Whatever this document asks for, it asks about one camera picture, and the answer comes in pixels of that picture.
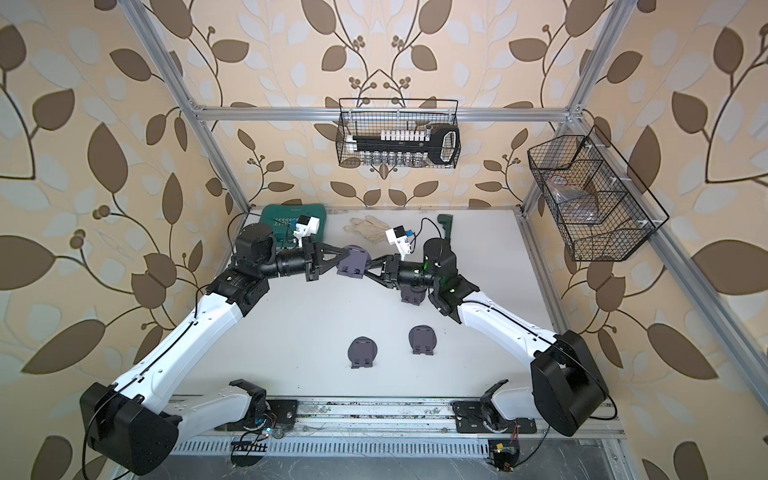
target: mounting plate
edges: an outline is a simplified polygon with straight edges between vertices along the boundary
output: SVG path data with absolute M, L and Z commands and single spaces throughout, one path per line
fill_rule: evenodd
M 480 401 L 453 402 L 451 407 L 456 415 L 456 431 L 458 433 L 498 433 L 485 427 L 480 415 Z M 515 419 L 519 425 L 518 433 L 536 433 L 536 421 L 533 419 Z M 503 433 L 512 433 L 511 426 Z

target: white glove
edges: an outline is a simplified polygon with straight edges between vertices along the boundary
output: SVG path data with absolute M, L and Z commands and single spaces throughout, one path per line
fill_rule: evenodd
M 366 238 L 366 240 L 372 243 L 383 242 L 386 240 L 385 232 L 389 230 L 389 225 L 376 217 L 367 215 L 365 220 L 361 220 L 359 218 L 350 218 L 349 222 L 352 225 L 344 226 L 344 231 L 346 232 L 360 233 Z

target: wire mesh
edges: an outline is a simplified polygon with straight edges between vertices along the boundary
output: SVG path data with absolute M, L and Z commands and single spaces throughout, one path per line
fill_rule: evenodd
M 534 179 L 576 261 L 626 260 L 666 221 L 651 218 L 632 197 L 623 182 L 627 178 L 617 175 L 598 149 L 602 140 L 591 131 L 528 150 Z
M 339 165 L 455 168 L 461 151 L 455 100 L 339 99 Z

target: wall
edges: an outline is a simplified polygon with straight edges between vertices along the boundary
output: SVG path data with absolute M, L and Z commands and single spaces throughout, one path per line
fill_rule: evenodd
M 766 21 L 757 0 L 641 0 L 587 113 L 764 349 Z M 531 222 L 647 477 L 764 477 L 768 417 L 650 245 L 575 263 L 544 204 Z
M 145 5 L 197 103 L 331 108 L 339 98 L 368 96 L 452 98 L 463 107 L 563 107 L 610 8 L 605 0 L 577 2 L 568 13 L 561 0 Z M 520 203 L 510 190 L 521 197 L 531 176 L 525 162 L 508 169 L 503 155 L 512 162 L 552 132 L 546 124 L 466 123 L 458 171 L 355 172 L 337 165 L 327 140 L 336 138 L 331 123 L 222 121 L 211 128 L 255 204 L 300 200 L 334 207 L 393 207 L 406 200 L 409 207 Z M 525 139 L 518 138 L 524 143 L 511 152 L 512 139 L 524 129 Z M 253 142 L 244 144 L 239 130 Z M 251 143 L 258 157 L 249 155 Z M 344 184 L 359 199 L 346 196 L 353 190 Z M 414 197 L 419 185 L 416 193 L 423 195 Z
M 147 60 L 114 2 L 0 2 L 4 478 L 73 478 L 82 392 L 157 345 L 225 257 L 236 212 Z
M 665 2 L 655 12 L 637 12 L 588 105 L 627 158 L 633 150 L 653 152 L 630 162 L 764 352 L 767 22 L 768 4 L 755 0 Z M 634 55 L 636 69 L 626 68 L 625 52 L 641 56 Z

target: white table surface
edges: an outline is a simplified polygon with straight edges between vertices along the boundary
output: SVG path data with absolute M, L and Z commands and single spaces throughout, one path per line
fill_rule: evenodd
M 416 232 L 422 217 L 436 222 L 440 213 L 454 216 L 452 249 L 460 274 L 503 307 L 551 329 L 510 210 L 351 210 L 329 214 L 323 241 L 359 245 L 376 258 L 396 249 L 344 231 L 351 217 L 372 214 Z M 407 260 L 420 261 L 421 245 L 434 236 L 435 228 L 425 222 Z M 418 325 L 435 330 L 434 356 L 412 354 L 408 334 Z M 350 368 L 347 349 L 359 336 L 378 346 L 372 368 Z M 463 397 L 480 396 L 500 379 L 530 382 L 527 366 L 477 330 L 440 315 L 429 300 L 401 303 L 399 291 L 336 275 L 336 269 L 312 283 L 304 276 L 270 280 L 268 294 L 209 350 L 176 393 L 199 395 L 240 378 L 270 396 Z

